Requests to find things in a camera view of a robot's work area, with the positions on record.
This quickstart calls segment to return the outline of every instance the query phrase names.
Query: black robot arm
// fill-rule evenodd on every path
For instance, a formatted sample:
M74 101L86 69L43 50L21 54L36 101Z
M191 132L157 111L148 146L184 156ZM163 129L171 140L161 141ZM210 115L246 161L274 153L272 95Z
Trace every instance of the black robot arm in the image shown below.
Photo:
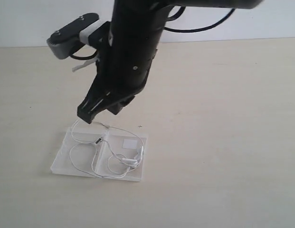
M47 40L53 53L73 57L84 45L97 52L97 75L77 115L87 123L107 109L118 114L144 89L165 23L174 6L250 9L261 0L115 0L111 22L85 14Z

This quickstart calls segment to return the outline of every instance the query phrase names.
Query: table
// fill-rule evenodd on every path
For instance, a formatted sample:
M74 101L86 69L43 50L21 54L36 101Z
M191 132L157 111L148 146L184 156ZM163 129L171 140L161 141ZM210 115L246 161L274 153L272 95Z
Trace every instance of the table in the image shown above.
M77 64L0 49L0 228L295 228L295 38L160 44L97 116L149 134L140 183L51 174L95 77Z

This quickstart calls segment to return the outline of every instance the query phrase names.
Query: clear plastic case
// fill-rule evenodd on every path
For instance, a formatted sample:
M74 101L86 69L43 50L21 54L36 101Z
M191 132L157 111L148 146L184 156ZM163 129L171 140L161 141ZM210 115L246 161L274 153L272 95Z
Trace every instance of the clear plastic case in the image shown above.
M146 134L136 134L138 135L142 141L144 142L144 154L146 154L147 149L147 135ZM88 128L76 128L73 131L73 136L87 141L97 140L100 137L103 137L107 140L112 150L116 154L122 154L126 158L133 159L137 154L137 149L141 148L141 141L135 137L134 135L120 131L116 129L88 129ZM70 156L72 157L73 163L77 168L88 172L84 173L82 171L77 170L71 163L69 158L70 150L77 144L80 144L74 141L71 137L71 128L68 128L65 138L63 140L62 146L57 153L57 156L51 166L51 171L55 174L63 174L63 175L73 175L73 176L83 176L83 177L94 177L94 173L91 169L91 162L93 160L93 156L95 151L97 150L97 158L93 164L94 171L101 176L112 176L123 173L126 170L126 166L121 164L117 159L109 159L112 155L107 143L101 142L97 146L92 144L80 144L76 146ZM123 178L119 178L119 180L125 181L141 181L143 174L143 160L135 170L127 173L127 175Z

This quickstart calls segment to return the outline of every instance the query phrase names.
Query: earphone cord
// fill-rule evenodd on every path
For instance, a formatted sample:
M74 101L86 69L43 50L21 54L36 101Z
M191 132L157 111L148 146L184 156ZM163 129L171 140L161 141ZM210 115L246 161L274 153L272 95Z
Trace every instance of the earphone cord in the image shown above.
M73 165L73 167L74 167L75 169L77 169L78 171L81 171L81 172L83 172L83 173L89 174L89 175L91 175L91 176L93 176L93 177L100 177L100 178L123 178L123 177L125 177L128 173L134 171L135 169L137 169L137 168L140 166L140 164L141 164L141 162L142 162L142 158L143 158L143 156L144 156L144 149L145 149L145 147L144 147L144 142L143 142L143 140L142 140L138 135L136 135L136 134L134 134L134 133L132 133L132 132L130 132L130 131L128 131L128 130L122 129L122 128L112 127L112 126L109 126L109 125L103 124L103 123L101 123L101 122L94 122L94 123L96 123L96 124L100 124L100 125L104 126L104 127L107 128L107 129L109 129L109 128L114 128L114 129L117 129L117 130L121 130L121 131L128 132L128 133L132 134L133 136L135 136L136 138L138 138L138 139L141 141L143 151L142 151L142 153L140 154L140 160L138 161L138 164L136 165L136 167L132 168L132 166L131 166L130 164L127 164L127 163L123 162L122 158L126 158L126 157L125 157L124 155L122 155L122 154L116 154L116 153L114 153L113 150L112 150L112 148L111 148L110 143L109 143L107 140L103 139L102 137L99 138L99 139L97 139L97 140L93 140L93 141L87 141L87 140L77 139L77 138L74 136L73 131L74 131L74 128L80 123L80 121L81 121L80 119L77 119L77 120L72 124L72 126L71 126L71 130L70 130L70 131L71 131L71 137L72 137L72 139L73 139L74 141L76 141L76 142L79 143L79 144L76 144L75 146L73 146L73 147L70 149L70 151L69 151L69 159L70 159L71 164ZM98 153L98 151L97 151L97 145L98 145L100 142L105 142L105 143L107 144L107 146L108 146L108 148L109 148L111 154L112 154L112 155L108 158L108 160L107 160L107 168L108 168L108 170L109 170L110 172L112 172L114 175L102 176L102 175L97 174L97 173L94 171L93 164L94 164L94 162L95 162L95 158L96 158L97 153ZM84 170L82 170L82 169L76 167L76 165L75 165L74 162L72 161L72 158L71 158L71 152L72 152L77 146L82 145L82 144L91 144L91 145L95 146L95 154L94 154L94 157L93 157L92 162L91 162L91 170L92 170L93 173L90 173L90 172L84 171ZM125 172L123 172L123 173L118 173L118 172L113 171L113 170L110 168L110 166L109 166L109 161L110 161L112 158L116 158L117 160L120 161L120 163L122 163L122 164L124 164L124 165L127 166L127 169L125 170Z

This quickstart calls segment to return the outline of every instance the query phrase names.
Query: white wall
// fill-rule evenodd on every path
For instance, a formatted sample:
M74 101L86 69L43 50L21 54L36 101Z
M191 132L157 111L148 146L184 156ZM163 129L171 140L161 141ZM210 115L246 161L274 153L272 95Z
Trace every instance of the white wall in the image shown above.
M49 35L87 12L110 20L113 0L0 0L0 47L44 46ZM193 29L221 19L228 9L187 8L169 27ZM164 32L163 42L295 37L295 0L265 0L237 10L223 25L197 34Z

